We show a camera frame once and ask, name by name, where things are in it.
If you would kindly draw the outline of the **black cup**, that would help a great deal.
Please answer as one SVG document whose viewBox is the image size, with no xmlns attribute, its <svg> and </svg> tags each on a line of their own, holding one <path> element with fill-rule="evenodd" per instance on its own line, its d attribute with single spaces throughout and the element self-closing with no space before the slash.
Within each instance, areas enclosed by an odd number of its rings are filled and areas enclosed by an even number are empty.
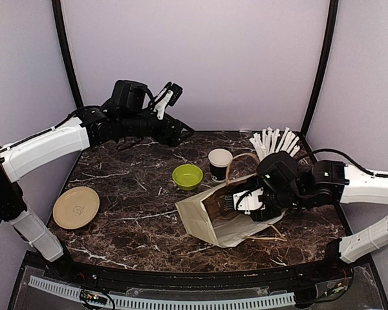
<svg viewBox="0 0 388 310">
<path fill-rule="evenodd" d="M 215 182 L 223 182 L 226 179 L 226 171 L 231 163 L 233 155 L 226 149 L 213 149 L 208 154 L 211 178 Z"/>
</svg>

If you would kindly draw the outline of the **brown cardboard cup carrier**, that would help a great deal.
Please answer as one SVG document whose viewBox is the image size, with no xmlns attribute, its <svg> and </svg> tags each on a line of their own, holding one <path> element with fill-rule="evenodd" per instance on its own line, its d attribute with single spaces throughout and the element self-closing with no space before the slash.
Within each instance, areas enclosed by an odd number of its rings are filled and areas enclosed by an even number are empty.
<svg viewBox="0 0 388 310">
<path fill-rule="evenodd" d="M 235 211 L 226 211 L 224 209 L 225 192 L 215 191 L 211 196 L 202 201 L 210 217 L 212 224 L 219 220 L 231 220 L 239 214 Z"/>
</svg>

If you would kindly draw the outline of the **cream paper carry bag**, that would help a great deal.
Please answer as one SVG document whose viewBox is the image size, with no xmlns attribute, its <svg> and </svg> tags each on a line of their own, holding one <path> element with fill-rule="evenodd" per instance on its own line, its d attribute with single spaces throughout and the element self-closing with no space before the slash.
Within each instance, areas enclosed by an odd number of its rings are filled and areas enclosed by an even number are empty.
<svg viewBox="0 0 388 310">
<path fill-rule="evenodd" d="M 246 179 L 250 177 L 250 175 L 247 175 L 231 180 L 231 164 L 227 167 L 226 179 L 222 184 L 200 194 L 195 194 L 189 198 L 180 200 L 175 204 L 188 234 L 222 248 L 235 247 L 245 239 L 253 238 L 254 234 L 273 226 L 282 220 L 285 215 L 282 212 L 282 215 L 271 220 L 255 222 L 248 215 L 235 211 L 239 214 L 235 218 L 231 220 L 219 220 L 217 223 L 212 224 L 202 201 L 211 196 L 215 191 L 221 191 L 227 194 L 230 189 L 233 189 L 236 185 L 244 184 Z"/>
</svg>

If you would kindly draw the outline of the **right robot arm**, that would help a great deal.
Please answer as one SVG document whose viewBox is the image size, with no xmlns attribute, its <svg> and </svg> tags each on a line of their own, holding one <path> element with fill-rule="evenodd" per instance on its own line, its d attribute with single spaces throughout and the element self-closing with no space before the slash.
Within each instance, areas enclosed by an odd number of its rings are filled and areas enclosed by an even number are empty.
<svg viewBox="0 0 388 310">
<path fill-rule="evenodd" d="M 273 153 L 258 164 L 256 173 L 265 185 L 264 204 L 280 209 L 323 205 L 375 203 L 388 205 L 388 172 L 367 170 L 349 160 L 321 160 L 308 171 L 285 151 Z M 358 258 L 388 245 L 388 215 L 356 232 L 333 240 L 325 249 L 325 260 L 317 267 L 323 280 L 331 280 Z"/>
</svg>

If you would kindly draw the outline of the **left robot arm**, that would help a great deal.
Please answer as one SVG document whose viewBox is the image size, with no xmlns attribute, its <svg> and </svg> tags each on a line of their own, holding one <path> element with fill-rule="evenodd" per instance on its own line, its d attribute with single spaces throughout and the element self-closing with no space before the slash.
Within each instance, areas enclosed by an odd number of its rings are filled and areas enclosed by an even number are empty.
<svg viewBox="0 0 388 310">
<path fill-rule="evenodd" d="M 159 144 L 176 147 L 194 130 L 166 113 L 183 89 L 168 82 L 158 95 L 136 81 L 118 80 L 103 105 L 84 106 L 51 128 L 25 139 L 0 145 L 0 222 L 8 222 L 65 282 L 78 277 L 68 250 L 52 234 L 23 198 L 18 181 L 65 155 L 122 138 L 150 137 Z"/>
</svg>

